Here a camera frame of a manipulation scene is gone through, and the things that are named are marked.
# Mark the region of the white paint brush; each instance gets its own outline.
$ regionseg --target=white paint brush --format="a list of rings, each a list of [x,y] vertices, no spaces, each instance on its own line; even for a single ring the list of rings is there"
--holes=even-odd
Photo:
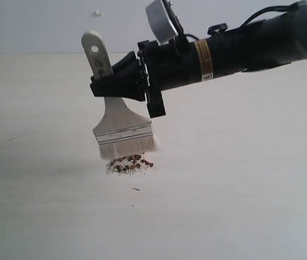
[[[101,35],[86,32],[81,42],[95,80],[111,75],[112,65]],[[131,111],[121,97],[104,97],[104,102],[104,116],[93,129],[103,160],[157,151],[158,140],[149,118]]]

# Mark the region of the pile of seeds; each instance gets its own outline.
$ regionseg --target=pile of seeds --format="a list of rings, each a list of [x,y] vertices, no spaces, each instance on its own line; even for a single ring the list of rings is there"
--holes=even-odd
[[[132,175],[135,172],[142,172],[148,168],[152,168],[153,163],[147,160],[145,154],[135,154],[131,156],[123,156],[110,161],[106,165],[106,173],[118,173]]]

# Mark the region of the white table surface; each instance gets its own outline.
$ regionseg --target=white table surface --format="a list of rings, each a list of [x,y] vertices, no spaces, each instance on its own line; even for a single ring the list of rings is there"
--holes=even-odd
[[[132,177],[105,174],[90,75],[0,56],[0,260],[307,260],[307,61],[163,92]]]

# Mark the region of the brush bristles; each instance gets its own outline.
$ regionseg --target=brush bristles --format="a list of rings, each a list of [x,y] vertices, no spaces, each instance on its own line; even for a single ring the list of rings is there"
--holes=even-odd
[[[112,160],[121,156],[155,152],[159,149],[159,141],[155,135],[142,138],[128,139],[99,146],[100,157]]]

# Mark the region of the robotic arm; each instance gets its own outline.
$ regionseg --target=robotic arm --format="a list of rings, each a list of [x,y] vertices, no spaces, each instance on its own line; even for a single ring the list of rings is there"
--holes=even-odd
[[[252,21],[272,11],[282,14]],[[151,118],[166,115],[163,90],[307,59],[306,1],[264,8],[235,29],[212,26],[202,40],[184,33],[166,0],[155,0],[146,14],[157,41],[139,42],[137,54],[131,51],[113,65],[113,75],[92,77],[90,87],[97,97],[147,101]]]

